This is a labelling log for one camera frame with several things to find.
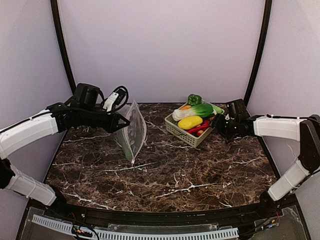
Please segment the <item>pale green plastic basket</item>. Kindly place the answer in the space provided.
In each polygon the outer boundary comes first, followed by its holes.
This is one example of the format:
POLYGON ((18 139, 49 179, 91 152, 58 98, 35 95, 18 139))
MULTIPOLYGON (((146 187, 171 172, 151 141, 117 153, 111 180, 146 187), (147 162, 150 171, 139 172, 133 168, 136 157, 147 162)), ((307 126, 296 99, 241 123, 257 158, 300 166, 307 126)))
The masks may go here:
MULTIPOLYGON (((217 114, 221 114, 221 115, 224 115, 225 114, 225 110, 220 107, 220 106, 217 106, 217 105, 214 105, 212 103, 209 103, 209 102, 206 102, 204 100, 202 100, 202 103, 201 104, 210 104, 210 105, 213 105, 213 108, 216 110, 217 114)), ((180 106, 179 108, 177 109, 180 109, 184 106, 189 106, 188 105, 188 102, 184 103, 182 106, 180 106)), ((166 130, 173 134, 175 137, 179 138, 180 140, 182 140, 183 142, 187 143, 188 145, 196 148, 213 130, 213 128, 211 128, 211 121, 214 119, 215 115, 210 115, 206 118, 202 118, 203 121, 204 120, 209 120, 210 121, 210 127, 203 131, 203 130, 200 130, 198 131, 197 133, 188 133, 187 130, 184 130, 184 129, 181 129, 178 127, 178 122, 179 121, 175 121, 172 117, 172 113, 170 113, 166 118, 165 118, 165 124, 166 124, 166 130)))

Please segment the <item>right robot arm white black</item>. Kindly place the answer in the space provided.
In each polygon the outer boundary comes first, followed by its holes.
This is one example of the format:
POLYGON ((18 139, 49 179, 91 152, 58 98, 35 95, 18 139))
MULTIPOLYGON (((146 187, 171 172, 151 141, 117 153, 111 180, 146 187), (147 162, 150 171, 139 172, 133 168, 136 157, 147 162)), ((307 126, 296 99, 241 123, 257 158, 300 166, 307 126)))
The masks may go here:
POLYGON ((211 126, 226 143, 237 137, 270 137, 299 143, 299 155, 289 169, 259 197, 257 214, 275 211, 281 201, 320 171, 320 117, 250 115, 243 99, 230 101, 227 110, 214 109, 211 126))

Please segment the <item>red chili pepper toy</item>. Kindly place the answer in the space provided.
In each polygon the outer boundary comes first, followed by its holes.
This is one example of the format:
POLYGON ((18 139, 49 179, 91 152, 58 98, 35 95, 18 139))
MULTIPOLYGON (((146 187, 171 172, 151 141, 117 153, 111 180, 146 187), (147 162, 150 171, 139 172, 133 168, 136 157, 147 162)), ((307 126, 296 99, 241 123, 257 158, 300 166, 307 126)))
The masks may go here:
POLYGON ((189 134, 194 134, 194 133, 197 133, 198 131, 206 131, 209 127, 210 127, 210 124, 201 124, 200 126, 191 128, 186 132, 189 134))

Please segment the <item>clear zip top bag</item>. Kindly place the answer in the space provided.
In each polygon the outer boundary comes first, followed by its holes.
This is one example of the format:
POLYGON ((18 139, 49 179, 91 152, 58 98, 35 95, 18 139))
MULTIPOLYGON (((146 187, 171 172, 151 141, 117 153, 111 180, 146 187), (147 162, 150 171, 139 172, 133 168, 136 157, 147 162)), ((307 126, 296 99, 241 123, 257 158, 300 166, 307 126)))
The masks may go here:
POLYGON ((130 121, 130 125, 122 129, 124 129, 125 137, 131 148, 132 160, 130 163, 133 166, 147 137, 146 121, 135 100, 130 105, 126 104, 118 113, 130 121))

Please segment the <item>green cucumber toy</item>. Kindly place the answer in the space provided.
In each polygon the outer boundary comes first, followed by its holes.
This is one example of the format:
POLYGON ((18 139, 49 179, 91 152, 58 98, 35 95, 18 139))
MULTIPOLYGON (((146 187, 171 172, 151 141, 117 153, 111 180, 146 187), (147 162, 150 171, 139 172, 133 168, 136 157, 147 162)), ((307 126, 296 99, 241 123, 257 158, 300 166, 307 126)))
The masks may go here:
POLYGON ((127 160, 131 161, 132 160, 132 150, 130 147, 130 144, 125 136, 124 129, 120 129, 116 132, 117 140, 124 152, 124 155, 127 160))

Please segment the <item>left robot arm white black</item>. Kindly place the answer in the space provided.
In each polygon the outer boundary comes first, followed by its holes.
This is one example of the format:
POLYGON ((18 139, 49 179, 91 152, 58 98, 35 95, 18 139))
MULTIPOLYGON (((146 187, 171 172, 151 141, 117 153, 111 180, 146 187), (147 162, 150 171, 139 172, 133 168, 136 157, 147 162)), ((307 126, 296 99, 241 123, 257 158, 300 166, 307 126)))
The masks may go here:
POLYGON ((39 113, 0 131, 0 187, 44 206, 64 205, 66 199, 55 187, 41 183, 18 170, 8 157, 19 149, 47 136, 70 128, 89 126, 114 133, 129 126, 130 121, 119 114, 128 102, 126 87, 118 86, 108 97, 101 89, 87 83, 76 86, 65 102, 47 106, 39 113))

